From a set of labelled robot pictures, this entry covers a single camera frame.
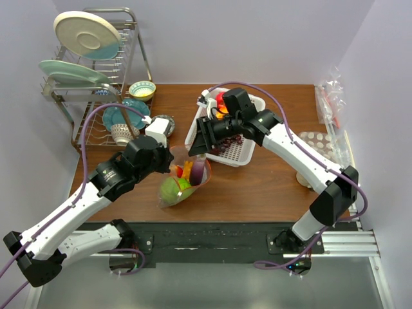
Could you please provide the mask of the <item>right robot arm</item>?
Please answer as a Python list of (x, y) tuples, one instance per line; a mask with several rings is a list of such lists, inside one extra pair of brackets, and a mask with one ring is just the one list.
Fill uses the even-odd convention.
[(274, 238), (278, 247), (300, 253), (321, 229), (331, 227), (357, 199), (359, 173), (321, 156), (288, 128), (286, 120), (269, 109), (258, 110), (243, 88), (223, 94), (227, 114), (197, 117), (189, 155), (202, 155), (224, 139), (241, 135), (282, 158), (301, 174), (318, 197), (294, 225)]

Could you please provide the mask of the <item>red bell pepper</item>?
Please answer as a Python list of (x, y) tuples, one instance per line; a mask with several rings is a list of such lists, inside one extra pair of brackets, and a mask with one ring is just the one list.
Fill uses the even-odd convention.
[(179, 165), (173, 165), (172, 168), (171, 168), (171, 170), (175, 173), (175, 175), (176, 175), (178, 178), (181, 178), (181, 177), (182, 177), (183, 168), (182, 168), (181, 166), (179, 166)]

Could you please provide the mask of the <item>clear zip top bag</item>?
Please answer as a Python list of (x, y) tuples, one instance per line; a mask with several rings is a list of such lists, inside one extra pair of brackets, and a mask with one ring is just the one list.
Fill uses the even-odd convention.
[(186, 200), (211, 178), (211, 166), (205, 154), (189, 156), (189, 146), (170, 149), (173, 160), (169, 174), (164, 174), (158, 188), (159, 208), (172, 207)]

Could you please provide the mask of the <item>large green cabbage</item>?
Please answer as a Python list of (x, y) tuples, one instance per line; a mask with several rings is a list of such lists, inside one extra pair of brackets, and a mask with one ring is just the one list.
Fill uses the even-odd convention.
[(196, 189), (197, 186), (192, 186), (184, 178), (169, 176), (161, 183), (159, 188), (160, 206), (166, 208), (176, 205), (186, 200)]

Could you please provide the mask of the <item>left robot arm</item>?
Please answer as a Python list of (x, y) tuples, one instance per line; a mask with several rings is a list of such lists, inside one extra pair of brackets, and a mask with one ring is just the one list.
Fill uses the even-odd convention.
[(144, 134), (98, 164), (75, 193), (45, 219), (22, 233), (12, 231), (4, 237), (29, 284), (45, 285), (63, 268), (94, 253), (133, 248), (135, 233), (124, 220), (113, 220), (79, 237), (72, 232), (151, 173), (170, 171), (173, 155), (165, 135), (169, 127), (164, 118), (152, 120)]

